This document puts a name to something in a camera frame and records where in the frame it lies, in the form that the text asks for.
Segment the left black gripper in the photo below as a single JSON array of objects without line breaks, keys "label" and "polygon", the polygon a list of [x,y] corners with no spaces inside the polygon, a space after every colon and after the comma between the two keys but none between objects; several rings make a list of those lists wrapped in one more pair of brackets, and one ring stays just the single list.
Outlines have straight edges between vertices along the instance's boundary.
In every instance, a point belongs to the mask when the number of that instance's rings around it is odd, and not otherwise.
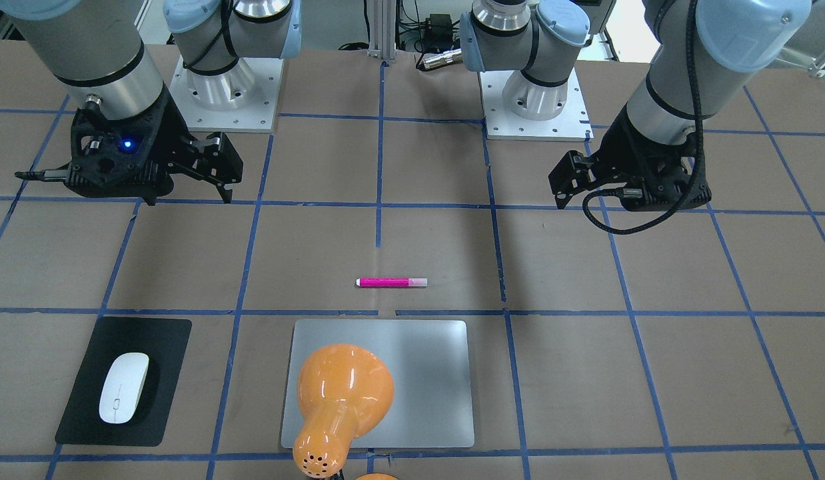
[{"label": "left black gripper", "polygon": [[639,133],[623,107],[597,152],[586,156],[568,150],[548,174],[556,208],[565,209],[575,195],[599,185],[623,182],[626,188],[642,194],[623,199],[624,209],[665,212],[680,200],[693,177],[696,185],[680,209],[701,207],[712,199],[705,173],[689,174],[683,162],[686,156],[698,154],[696,146],[701,138],[702,134],[690,133],[680,145],[657,143]]}]

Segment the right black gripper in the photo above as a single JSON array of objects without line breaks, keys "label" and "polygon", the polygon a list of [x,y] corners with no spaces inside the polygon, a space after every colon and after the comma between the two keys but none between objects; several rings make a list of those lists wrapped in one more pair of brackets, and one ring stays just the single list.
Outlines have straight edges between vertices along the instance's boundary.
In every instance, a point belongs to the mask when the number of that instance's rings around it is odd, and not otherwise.
[{"label": "right black gripper", "polygon": [[229,136],[217,131],[193,139],[166,87],[151,106],[126,119],[106,119],[104,100],[87,95],[75,112],[69,143],[68,164],[15,176],[59,182],[82,197],[138,197],[148,205],[173,190],[173,173],[211,183],[226,204],[243,179],[244,163]]}]

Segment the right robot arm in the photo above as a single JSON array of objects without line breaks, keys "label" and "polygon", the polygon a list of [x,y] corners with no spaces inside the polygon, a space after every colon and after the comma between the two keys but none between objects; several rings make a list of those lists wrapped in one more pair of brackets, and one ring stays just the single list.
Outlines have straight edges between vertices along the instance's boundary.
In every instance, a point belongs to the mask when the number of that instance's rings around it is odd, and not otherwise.
[{"label": "right robot arm", "polygon": [[[77,103],[71,157],[61,167],[16,172],[62,183],[87,198],[137,197],[153,206],[186,175],[214,186],[223,203],[244,162],[222,131],[191,134],[180,103],[115,1],[0,1],[54,78]],[[166,1],[163,15],[181,53],[194,105],[241,113],[261,103],[250,59],[284,60],[302,49],[298,1]]]}]

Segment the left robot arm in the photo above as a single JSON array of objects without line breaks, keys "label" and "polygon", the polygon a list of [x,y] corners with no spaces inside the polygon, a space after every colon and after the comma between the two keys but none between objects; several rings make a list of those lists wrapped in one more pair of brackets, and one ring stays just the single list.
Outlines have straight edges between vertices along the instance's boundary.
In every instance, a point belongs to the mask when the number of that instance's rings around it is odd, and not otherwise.
[{"label": "left robot arm", "polygon": [[[550,172],[559,209],[608,183],[629,211],[695,209],[710,201],[705,174],[684,164],[698,154],[702,125],[779,55],[812,4],[645,1],[644,8],[660,47],[598,150],[570,150]],[[571,1],[474,1],[459,19],[459,45],[471,72],[513,72],[511,109],[541,119],[565,102],[589,27],[586,12]]]}]

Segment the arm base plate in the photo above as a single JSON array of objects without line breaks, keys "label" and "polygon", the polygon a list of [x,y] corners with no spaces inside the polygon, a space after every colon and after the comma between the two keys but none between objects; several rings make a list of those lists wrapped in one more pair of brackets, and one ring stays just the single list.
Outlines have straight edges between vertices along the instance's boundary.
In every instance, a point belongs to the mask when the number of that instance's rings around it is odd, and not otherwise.
[{"label": "arm base plate", "polygon": [[272,133],[285,62],[241,58],[229,72],[203,76],[178,63],[169,91],[191,131]]},{"label": "arm base plate", "polygon": [[556,87],[532,84],[514,71],[478,76],[489,139],[581,142],[593,138],[575,71]]}]

